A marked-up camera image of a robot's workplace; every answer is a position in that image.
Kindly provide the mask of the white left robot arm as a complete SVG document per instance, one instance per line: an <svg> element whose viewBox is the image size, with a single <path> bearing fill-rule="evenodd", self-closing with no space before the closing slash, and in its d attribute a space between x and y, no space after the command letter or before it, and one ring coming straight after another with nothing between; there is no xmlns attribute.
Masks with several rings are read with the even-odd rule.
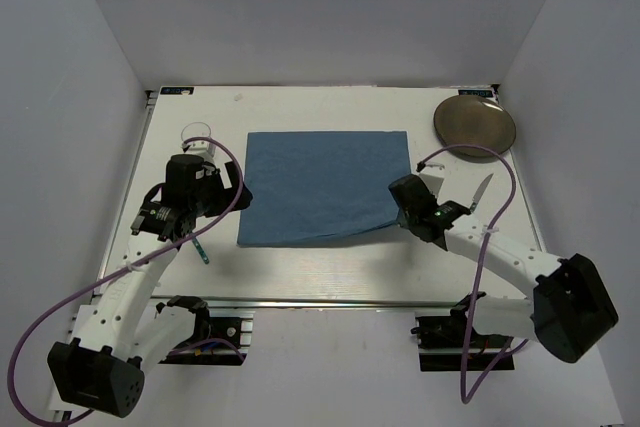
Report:
<svg viewBox="0 0 640 427"><path fill-rule="evenodd" d="M146 374L171 351L210 341L210 314L199 297L174 296L158 304L149 324L140 320L163 273L192 241L197 220L220 220L252 198L235 161L219 169L208 154L169 159L164 182L148 191L131 224L123 274L109 281L73 339L48 354L63 401L124 418L139 402Z"/></svg>

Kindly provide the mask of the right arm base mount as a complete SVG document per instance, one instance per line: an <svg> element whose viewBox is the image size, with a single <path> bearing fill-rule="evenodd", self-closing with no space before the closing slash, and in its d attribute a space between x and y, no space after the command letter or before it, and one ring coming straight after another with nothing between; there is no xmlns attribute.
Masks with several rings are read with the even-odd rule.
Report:
<svg viewBox="0 0 640 427"><path fill-rule="evenodd" d="M450 316L422 316L415 319L411 335L418 345L421 372L459 372L466 322ZM500 335L472 331L467 370L481 372L506 343Z"/></svg>

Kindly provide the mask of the blue cloth napkin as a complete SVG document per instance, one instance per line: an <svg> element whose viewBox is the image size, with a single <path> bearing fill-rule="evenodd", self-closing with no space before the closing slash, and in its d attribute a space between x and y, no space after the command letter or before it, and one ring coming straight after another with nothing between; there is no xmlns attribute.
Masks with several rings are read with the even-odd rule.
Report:
<svg viewBox="0 0 640 427"><path fill-rule="evenodd" d="M404 131L251 132L242 247L294 247L395 223L389 185L411 171Z"/></svg>

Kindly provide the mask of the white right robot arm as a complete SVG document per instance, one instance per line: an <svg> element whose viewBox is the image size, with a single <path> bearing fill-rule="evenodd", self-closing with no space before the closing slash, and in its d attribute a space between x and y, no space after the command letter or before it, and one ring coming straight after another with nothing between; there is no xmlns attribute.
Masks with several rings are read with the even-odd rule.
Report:
<svg viewBox="0 0 640 427"><path fill-rule="evenodd" d="M560 258L490 230L470 208L439 203L421 176L404 176L389 191L403 228L444 251L482 261L523 295L467 295L450 311L452 335L459 343L472 346L492 335L533 340L557 359L575 363L618 323L589 258Z"/></svg>

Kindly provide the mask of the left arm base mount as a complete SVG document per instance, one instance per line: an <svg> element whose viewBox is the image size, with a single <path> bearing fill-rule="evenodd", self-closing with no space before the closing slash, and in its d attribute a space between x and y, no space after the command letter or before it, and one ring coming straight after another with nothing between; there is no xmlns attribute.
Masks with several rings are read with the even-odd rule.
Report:
<svg viewBox="0 0 640 427"><path fill-rule="evenodd" d="M156 317L165 307L189 310L196 317L194 334L179 343L160 361L166 365L242 366L251 345L253 315L235 310L211 310L203 300L160 302Z"/></svg>

